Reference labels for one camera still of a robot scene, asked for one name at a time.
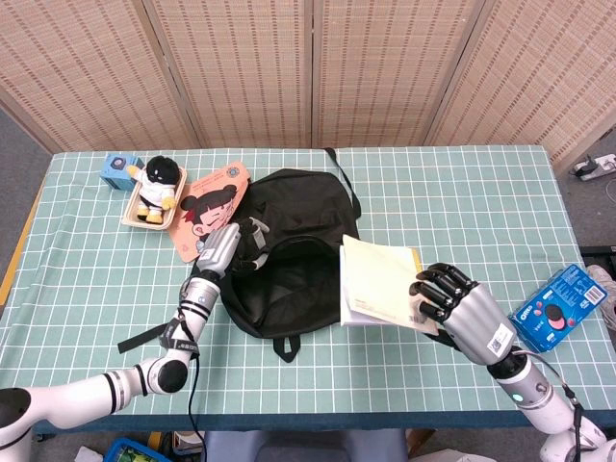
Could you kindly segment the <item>small light blue box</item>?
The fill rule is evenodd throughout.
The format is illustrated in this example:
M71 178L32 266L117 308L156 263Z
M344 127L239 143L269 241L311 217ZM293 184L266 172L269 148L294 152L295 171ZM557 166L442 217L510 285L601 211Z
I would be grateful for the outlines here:
M126 167L144 167L143 160L138 156L120 154L119 152L109 153L100 170L100 178L112 189L131 192L136 181L128 174Z

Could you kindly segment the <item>orange cartoon girl card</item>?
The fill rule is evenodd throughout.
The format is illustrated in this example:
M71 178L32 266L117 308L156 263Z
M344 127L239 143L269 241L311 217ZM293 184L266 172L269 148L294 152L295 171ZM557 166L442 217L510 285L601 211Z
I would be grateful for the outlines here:
M183 262L194 260L207 237L229 222L249 182L247 168L234 162L185 186L168 229Z

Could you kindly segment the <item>black-haired plush doll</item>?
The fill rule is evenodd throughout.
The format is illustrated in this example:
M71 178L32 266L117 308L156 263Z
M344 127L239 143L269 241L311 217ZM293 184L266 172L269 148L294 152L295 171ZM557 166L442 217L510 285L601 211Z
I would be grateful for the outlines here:
M163 211L176 206L175 188L180 180L179 166L172 159L159 155L150 159L145 169L126 168L128 175L141 184L137 217L152 224L163 223Z

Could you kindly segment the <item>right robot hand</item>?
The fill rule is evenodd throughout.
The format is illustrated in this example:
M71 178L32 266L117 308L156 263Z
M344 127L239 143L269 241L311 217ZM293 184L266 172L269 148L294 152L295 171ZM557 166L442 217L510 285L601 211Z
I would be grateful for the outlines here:
M473 363L493 366L511 351L516 329L487 287L454 265L436 263L417 273L409 288L420 312L438 324L435 339Z

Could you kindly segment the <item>white orange-spined notebook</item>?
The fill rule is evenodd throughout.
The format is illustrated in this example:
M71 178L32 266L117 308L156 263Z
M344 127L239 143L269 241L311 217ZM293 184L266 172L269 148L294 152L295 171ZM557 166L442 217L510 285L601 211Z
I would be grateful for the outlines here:
M349 235L340 246L340 323L397 325L435 335L437 323L419 310L409 288L423 269L414 247L372 244Z

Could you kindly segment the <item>black fabric backpack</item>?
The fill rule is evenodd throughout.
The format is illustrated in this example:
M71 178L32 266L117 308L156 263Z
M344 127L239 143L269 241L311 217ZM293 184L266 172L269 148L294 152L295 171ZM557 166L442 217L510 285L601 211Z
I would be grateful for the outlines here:
M344 235L358 235L361 214L345 175L283 168L249 184L228 223L253 217L267 225L269 257L219 280L218 300L232 321L293 362L302 334L340 319L339 249Z

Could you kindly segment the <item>blue Oreo cookie box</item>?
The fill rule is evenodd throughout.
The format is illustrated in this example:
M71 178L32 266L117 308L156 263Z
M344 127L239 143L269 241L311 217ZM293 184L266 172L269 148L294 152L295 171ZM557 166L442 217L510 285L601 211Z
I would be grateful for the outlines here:
M534 352L552 350L595 308L607 291L580 266L556 273L509 319L519 338Z

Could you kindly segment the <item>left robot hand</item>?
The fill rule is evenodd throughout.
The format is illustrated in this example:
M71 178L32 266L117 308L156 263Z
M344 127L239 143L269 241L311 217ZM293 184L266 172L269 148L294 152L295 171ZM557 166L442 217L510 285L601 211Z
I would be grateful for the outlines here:
M230 222L202 243L192 268L194 275L210 271L219 278L230 272L258 270L269 257L266 236L270 228L257 218Z

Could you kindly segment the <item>beige plastic tray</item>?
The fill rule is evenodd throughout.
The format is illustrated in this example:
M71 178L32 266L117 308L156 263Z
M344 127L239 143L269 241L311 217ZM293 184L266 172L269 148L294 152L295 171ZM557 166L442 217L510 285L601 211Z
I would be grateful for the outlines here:
M140 201L140 192L142 183L137 183L131 193L129 201L125 207L123 215L121 216L120 222L123 225L134 226L145 229L152 230L165 230L171 226L171 223L174 219L177 208L179 207L179 202L181 200L181 196L186 185L188 173L183 167L179 167L180 178L174 189L174 199L176 205L174 208L169 210L163 210L163 221L161 223L150 223L147 221L143 221L138 219L137 211L138 205Z

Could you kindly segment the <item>grey-blue chair seat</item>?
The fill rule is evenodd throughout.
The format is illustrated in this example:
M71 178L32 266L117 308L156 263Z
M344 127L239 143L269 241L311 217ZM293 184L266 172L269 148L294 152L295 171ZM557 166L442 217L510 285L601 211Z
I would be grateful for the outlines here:
M207 462L408 462L402 429L210 431Z

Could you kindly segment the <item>white power strip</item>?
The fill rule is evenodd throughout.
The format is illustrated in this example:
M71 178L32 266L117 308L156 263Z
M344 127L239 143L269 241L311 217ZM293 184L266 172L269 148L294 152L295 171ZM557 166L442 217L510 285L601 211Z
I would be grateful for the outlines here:
M574 165L572 174L580 181L590 181L616 173L616 154L593 158L587 156L583 162Z

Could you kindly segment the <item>green checked tablecloth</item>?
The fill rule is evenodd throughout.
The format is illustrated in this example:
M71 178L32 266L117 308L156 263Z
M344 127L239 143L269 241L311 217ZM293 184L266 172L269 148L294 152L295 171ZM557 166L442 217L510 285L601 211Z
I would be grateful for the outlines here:
M177 150L191 179L233 162L253 179L292 167L347 176L363 240L418 249L521 306L580 260L549 156L537 145ZM0 388L63 385L156 357L120 341L167 321L190 266L165 231L120 220L128 194L100 178L104 152L65 152L47 169L0 317ZM292 363L218 306L187 386L137 397L96 430L522 425L506 393L462 354L396 326L335 324L302 337Z

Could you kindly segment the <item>woven bamboo folding screen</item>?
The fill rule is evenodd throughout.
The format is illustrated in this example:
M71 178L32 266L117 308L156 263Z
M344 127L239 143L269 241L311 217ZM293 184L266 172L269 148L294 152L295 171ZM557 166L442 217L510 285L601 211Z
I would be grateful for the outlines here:
M48 151L539 144L616 125L616 0L0 0Z

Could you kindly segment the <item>blue plastic crate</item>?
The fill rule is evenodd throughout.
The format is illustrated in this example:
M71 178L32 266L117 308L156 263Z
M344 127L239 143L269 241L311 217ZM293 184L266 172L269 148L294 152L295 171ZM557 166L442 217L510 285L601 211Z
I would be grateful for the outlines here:
M128 438L116 439L103 462L168 462L159 452Z

